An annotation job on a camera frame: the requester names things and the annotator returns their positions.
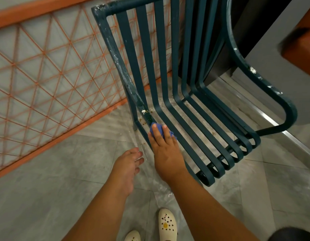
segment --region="blue cloth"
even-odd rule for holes
[[[153,124],[156,124],[158,131],[160,132],[161,136],[165,139],[164,132],[163,132],[163,126],[161,126],[159,123],[152,123],[150,125],[149,131],[152,133],[153,137],[154,137],[153,128],[152,128]],[[174,135],[174,133],[172,131],[170,131],[169,133],[171,134],[171,137],[174,136],[177,139],[177,137]]]

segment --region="foot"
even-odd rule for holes
[[[160,241],[177,240],[177,224],[173,213],[168,209],[161,209],[158,214]]]
[[[141,241],[141,236],[136,230],[130,231],[125,238],[125,241]]]

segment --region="person's left hand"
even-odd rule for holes
[[[117,158],[109,175],[109,181],[116,183],[126,196],[134,189],[134,177],[140,172],[138,166],[144,162],[144,158],[140,158],[142,155],[138,147],[125,151]]]

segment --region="silver metal trim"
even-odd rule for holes
[[[278,126],[278,123],[276,121],[274,121],[271,117],[266,115],[260,108],[258,108],[256,105],[254,105],[249,99],[247,99],[244,95],[242,95],[240,92],[238,92],[236,89],[234,89],[225,80],[218,77],[216,79],[216,81],[218,81],[220,84],[225,86],[230,92],[232,92],[235,96],[237,96],[239,99],[241,99],[243,102],[245,102],[250,108],[252,108],[254,111],[256,111],[259,115],[261,115],[270,124],[272,124],[273,126]],[[294,137],[288,131],[283,131],[282,133],[310,156],[310,149],[305,144],[303,144],[301,141],[299,141],[296,137]]]

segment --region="triangular lattice pattern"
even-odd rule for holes
[[[94,0],[0,29],[0,170],[125,98],[90,8]],[[170,1],[164,0],[170,71]],[[136,11],[128,17],[148,84]],[[153,4],[147,5],[153,61],[160,77]],[[108,17],[131,74],[116,17]]]

